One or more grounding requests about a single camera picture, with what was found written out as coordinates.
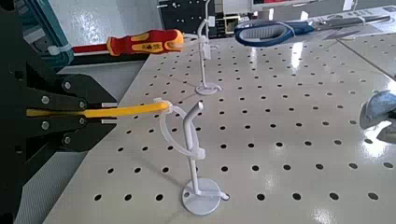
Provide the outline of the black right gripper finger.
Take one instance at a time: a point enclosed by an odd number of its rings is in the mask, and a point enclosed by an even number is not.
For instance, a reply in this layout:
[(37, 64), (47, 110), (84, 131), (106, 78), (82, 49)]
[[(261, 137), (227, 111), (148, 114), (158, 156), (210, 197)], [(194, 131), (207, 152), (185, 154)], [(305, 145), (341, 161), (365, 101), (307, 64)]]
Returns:
[(27, 109), (83, 111), (103, 108), (117, 100), (93, 77), (84, 74), (56, 74), (43, 63), (27, 63)]
[(58, 149), (86, 152), (93, 149), (117, 124), (82, 116), (30, 117), (26, 131), (26, 161), (45, 162)]

